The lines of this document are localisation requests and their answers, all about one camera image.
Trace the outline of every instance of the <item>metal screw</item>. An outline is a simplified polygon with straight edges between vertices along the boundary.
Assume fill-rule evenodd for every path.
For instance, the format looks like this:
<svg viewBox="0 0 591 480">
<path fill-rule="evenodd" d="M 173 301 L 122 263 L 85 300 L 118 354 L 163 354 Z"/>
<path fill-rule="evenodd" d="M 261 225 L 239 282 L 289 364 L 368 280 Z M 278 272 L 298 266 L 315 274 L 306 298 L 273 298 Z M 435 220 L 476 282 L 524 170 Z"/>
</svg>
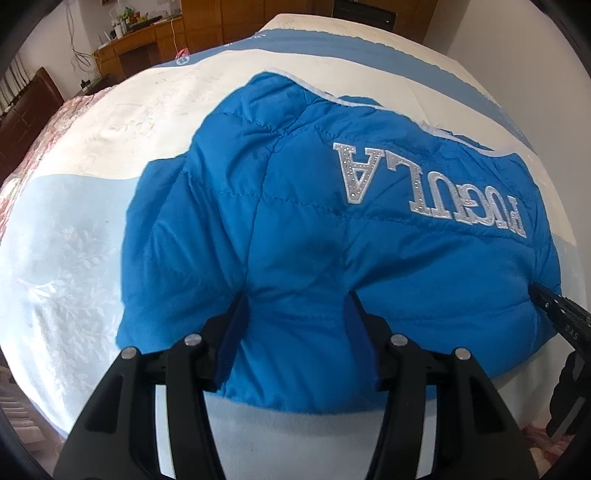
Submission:
<svg viewBox="0 0 591 480">
<path fill-rule="evenodd" d="M 126 346 L 123 350 L 121 350 L 121 358 L 123 360 L 131 360 L 133 357 L 135 357 L 136 353 L 138 353 L 138 351 L 134 346 Z"/>
<path fill-rule="evenodd" d="M 470 350 L 464 347 L 456 348 L 456 357 L 460 360 L 469 360 L 472 357 Z"/>
<path fill-rule="evenodd" d="M 202 342 L 203 338 L 198 333 L 189 333 L 185 337 L 185 345 L 187 346 L 197 346 Z"/>
<path fill-rule="evenodd" d="M 390 343 L 394 346 L 404 346 L 408 343 L 408 338 L 402 333 L 395 333 L 390 337 Z"/>
</svg>

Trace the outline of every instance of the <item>wooden wardrobe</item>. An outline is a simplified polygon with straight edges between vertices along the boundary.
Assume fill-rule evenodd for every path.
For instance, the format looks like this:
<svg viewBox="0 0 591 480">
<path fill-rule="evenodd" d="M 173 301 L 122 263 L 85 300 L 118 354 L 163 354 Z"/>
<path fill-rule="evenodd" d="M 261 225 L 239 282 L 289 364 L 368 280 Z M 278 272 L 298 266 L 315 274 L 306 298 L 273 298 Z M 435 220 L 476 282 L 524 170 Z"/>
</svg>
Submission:
<svg viewBox="0 0 591 480">
<path fill-rule="evenodd" d="M 362 0 L 397 13 L 394 33 L 422 42 L 437 0 Z M 280 13 L 329 17 L 333 0 L 181 0 L 191 53 L 247 38 Z"/>
</svg>

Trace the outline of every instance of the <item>white bedsheet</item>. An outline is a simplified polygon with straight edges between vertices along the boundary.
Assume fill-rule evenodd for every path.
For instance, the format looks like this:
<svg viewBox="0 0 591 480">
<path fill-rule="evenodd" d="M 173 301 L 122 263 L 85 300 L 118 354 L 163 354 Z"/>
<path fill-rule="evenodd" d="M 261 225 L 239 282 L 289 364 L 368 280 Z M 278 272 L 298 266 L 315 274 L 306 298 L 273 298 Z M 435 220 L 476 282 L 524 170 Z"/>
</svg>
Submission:
<svg viewBox="0 0 591 480">
<path fill-rule="evenodd" d="M 360 37 L 392 47 L 411 67 L 407 75 L 313 49 L 281 51 L 269 46 L 278 30 Z M 0 245 L 0 345 L 26 395 L 64 432 L 118 351 L 119 248 L 138 176 L 148 161 L 185 152 L 203 118 L 263 70 L 289 74 L 336 97 L 375 99 L 423 128 L 465 135 L 494 155 L 518 153 L 544 198 L 563 292 L 586 306 L 576 242 L 550 178 L 520 132 L 493 118 L 498 107 L 459 64 L 397 35 L 322 17 L 279 15 L 248 42 L 146 70 L 108 92 L 45 155 L 14 207 Z M 477 99 L 482 111 L 454 97 L 453 89 L 442 93 L 421 82 L 416 72 L 429 66 L 452 74 L 446 81 L 457 80 L 454 85 Z M 497 379 L 522 425 L 548 403 L 567 351 L 565 342 L 553 339 L 529 363 Z M 359 478 L 381 422 L 379 413 L 317 418 L 269 412 L 260 421 L 260 411 L 225 400 L 210 398 L 208 406 L 230 480 L 288 478 L 286 472 L 298 479 Z M 356 424 L 363 427 L 350 428 Z M 254 439 L 264 448 L 252 446 Z M 303 446 L 296 452 L 294 445 Z M 278 459 L 286 449 L 292 463 Z M 428 468 L 428 455 L 423 462 Z"/>
</svg>

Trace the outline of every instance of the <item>embroidered letter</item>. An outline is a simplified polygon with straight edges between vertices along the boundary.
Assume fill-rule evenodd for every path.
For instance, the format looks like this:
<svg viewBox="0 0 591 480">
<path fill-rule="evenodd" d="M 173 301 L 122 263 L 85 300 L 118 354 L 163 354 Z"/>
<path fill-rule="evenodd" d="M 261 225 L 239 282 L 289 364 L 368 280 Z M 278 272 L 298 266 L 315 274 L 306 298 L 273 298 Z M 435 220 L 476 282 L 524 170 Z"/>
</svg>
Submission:
<svg viewBox="0 0 591 480">
<path fill-rule="evenodd" d="M 367 163 L 363 163 L 353 160 L 353 155 L 357 150 L 352 145 L 335 142 L 333 150 L 339 153 L 340 170 L 345 181 L 347 201 L 361 203 L 374 177 L 379 160 L 384 156 L 384 151 L 378 148 L 366 148 L 365 154 L 369 156 L 369 159 Z"/>
<path fill-rule="evenodd" d="M 499 206 L 496 204 L 496 201 L 494 198 L 494 196 L 496 196 L 496 198 L 499 200 L 499 202 L 501 203 L 501 206 L 503 207 L 503 212 L 505 213 L 505 218 L 509 219 L 509 213 L 507 212 L 507 207 L 505 206 L 505 201 L 503 200 L 503 197 L 501 196 L 499 191 L 496 188 L 491 187 L 489 185 L 488 187 L 486 187 L 484 193 L 486 195 L 486 199 L 488 200 L 488 203 L 490 204 L 490 206 L 492 208 L 492 211 L 495 212 L 495 219 L 496 219 L 497 227 L 498 228 L 509 228 L 509 226 L 507 225 L 507 222 L 505 220 L 503 220 L 503 217 L 501 215 L 501 211 L 499 210 Z"/>
<path fill-rule="evenodd" d="M 517 199 L 510 195 L 507 195 L 507 199 L 513 207 L 513 210 L 509 212 L 509 223 L 511 230 L 517 233 L 517 235 L 520 235 L 523 238 L 527 238 L 527 235 L 525 234 L 525 229 L 523 228 L 523 222 L 521 221 L 521 217 L 519 216 L 519 210 L 517 210 Z"/>
<path fill-rule="evenodd" d="M 464 202 L 460 198 L 456 186 L 443 173 L 440 173 L 438 171 L 430 171 L 429 175 L 427 175 L 427 178 L 429 179 L 429 187 L 431 188 L 431 195 L 433 196 L 433 202 L 435 203 L 435 207 L 431 208 L 431 214 L 436 218 L 452 218 L 452 215 L 450 214 L 449 210 L 446 210 L 445 205 L 443 204 L 443 200 L 441 199 L 441 193 L 439 192 L 439 188 L 437 187 L 437 181 L 443 180 L 447 185 L 447 188 L 449 189 L 449 193 L 452 196 L 454 207 L 456 208 L 456 212 L 453 214 L 454 218 L 458 222 L 467 223 L 468 225 L 471 225 L 472 221 L 468 218 L 466 210 L 464 209 Z"/>
<path fill-rule="evenodd" d="M 482 207 L 484 208 L 484 212 L 486 214 L 485 217 L 479 217 L 472 210 L 472 208 L 478 207 L 478 202 L 470 197 L 470 191 L 476 193 L 480 203 L 482 204 Z M 470 183 L 466 183 L 464 185 L 458 185 L 457 192 L 460 194 L 460 198 L 464 202 L 464 208 L 468 212 L 468 218 L 472 223 L 479 223 L 486 226 L 493 226 L 495 224 L 495 212 L 488 203 L 484 194 L 477 187 Z"/>
<path fill-rule="evenodd" d="M 413 186 L 414 200 L 409 200 L 410 211 L 421 215 L 431 216 L 431 209 L 425 204 L 425 194 L 421 184 L 423 171 L 415 162 L 386 150 L 386 162 L 390 170 L 396 171 L 398 165 L 405 165 L 410 171 L 410 181 Z"/>
</svg>

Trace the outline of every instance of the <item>white wall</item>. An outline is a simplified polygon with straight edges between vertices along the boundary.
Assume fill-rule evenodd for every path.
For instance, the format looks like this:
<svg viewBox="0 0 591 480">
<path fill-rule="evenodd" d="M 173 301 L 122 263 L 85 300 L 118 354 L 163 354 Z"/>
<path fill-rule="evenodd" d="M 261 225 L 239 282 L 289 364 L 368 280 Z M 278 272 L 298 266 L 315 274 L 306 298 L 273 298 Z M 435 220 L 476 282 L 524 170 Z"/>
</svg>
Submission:
<svg viewBox="0 0 591 480">
<path fill-rule="evenodd" d="M 41 20 L 20 49 L 29 75 L 33 76 L 39 67 L 45 67 L 62 96 L 69 99 L 80 90 L 81 80 L 96 77 L 98 71 L 94 59 L 90 59 L 92 69 L 84 67 L 90 72 L 85 72 L 74 60 L 66 23 L 66 2 L 72 11 L 74 45 L 78 51 L 90 55 L 106 42 L 104 31 L 112 29 L 109 10 L 117 6 L 117 2 L 101 5 L 100 0 L 64 0 Z M 122 0 L 121 5 L 129 5 L 143 15 L 170 9 L 165 0 Z"/>
<path fill-rule="evenodd" d="M 462 64 L 541 158 L 572 224 L 591 300 L 591 79 L 530 0 L 439 0 L 425 45 Z"/>
<path fill-rule="evenodd" d="M 68 0 L 74 21 L 74 45 L 84 53 L 92 53 L 82 21 L 80 2 L 94 0 Z M 80 81 L 94 78 L 96 71 L 83 72 L 74 62 L 70 47 L 70 34 L 66 23 L 66 7 L 60 4 L 35 27 L 21 47 L 20 56 L 29 76 L 39 67 L 45 67 L 65 99 L 72 98 L 80 90 Z"/>
</svg>

